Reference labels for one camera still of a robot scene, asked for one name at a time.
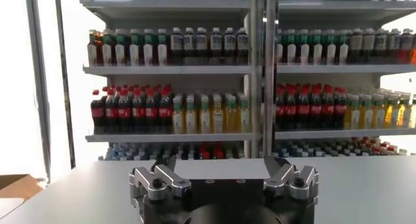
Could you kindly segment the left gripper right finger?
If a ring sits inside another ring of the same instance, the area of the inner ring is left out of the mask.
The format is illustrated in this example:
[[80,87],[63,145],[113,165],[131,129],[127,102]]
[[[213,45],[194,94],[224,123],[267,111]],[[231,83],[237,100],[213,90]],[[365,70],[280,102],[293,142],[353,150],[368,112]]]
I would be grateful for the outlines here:
[[270,192],[273,198],[290,197],[296,201],[318,204],[319,172],[313,166],[298,169],[285,158],[267,156],[264,165],[270,175],[263,182],[263,189]]

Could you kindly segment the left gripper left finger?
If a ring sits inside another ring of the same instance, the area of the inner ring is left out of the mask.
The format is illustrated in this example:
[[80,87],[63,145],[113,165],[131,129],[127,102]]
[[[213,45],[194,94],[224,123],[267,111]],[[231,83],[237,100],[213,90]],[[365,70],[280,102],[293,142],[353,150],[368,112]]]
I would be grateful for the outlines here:
[[191,181],[174,172],[176,157],[161,158],[150,169],[133,168],[129,173],[131,204],[143,209],[144,198],[150,201],[164,201],[167,195],[186,198],[191,194]]

